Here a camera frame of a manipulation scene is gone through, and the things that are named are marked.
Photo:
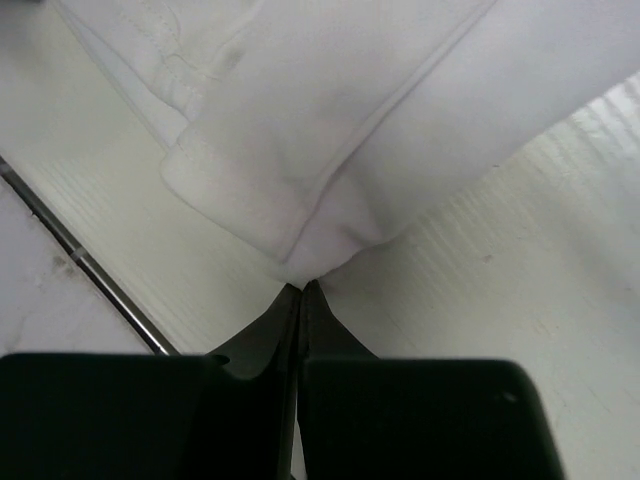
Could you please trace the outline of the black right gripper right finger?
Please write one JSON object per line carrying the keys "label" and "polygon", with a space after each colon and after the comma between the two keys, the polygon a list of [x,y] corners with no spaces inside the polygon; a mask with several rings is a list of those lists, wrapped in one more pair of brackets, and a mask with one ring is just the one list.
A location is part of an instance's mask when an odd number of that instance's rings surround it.
{"label": "black right gripper right finger", "polygon": [[539,394],[516,363],[384,359],[331,311],[300,307],[298,423],[311,479],[559,479]]}

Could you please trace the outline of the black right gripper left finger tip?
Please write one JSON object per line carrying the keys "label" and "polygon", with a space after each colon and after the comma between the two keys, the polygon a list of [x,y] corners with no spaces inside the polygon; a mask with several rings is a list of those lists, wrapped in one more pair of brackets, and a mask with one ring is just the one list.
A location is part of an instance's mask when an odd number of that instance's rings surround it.
{"label": "black right gripper left finger tip", "polygon": [[286,479],[300,293],[210,353],[1,360],[5,479]]}

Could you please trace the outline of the white t-shirt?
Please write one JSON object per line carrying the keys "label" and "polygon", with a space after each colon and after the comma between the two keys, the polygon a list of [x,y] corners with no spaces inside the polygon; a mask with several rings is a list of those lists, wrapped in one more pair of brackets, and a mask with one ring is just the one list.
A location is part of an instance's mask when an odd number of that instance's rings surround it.
{"label": "white t-shirt", "polygon": [[305,283],[638,70],[635,1],[64,1],[184,202]]}

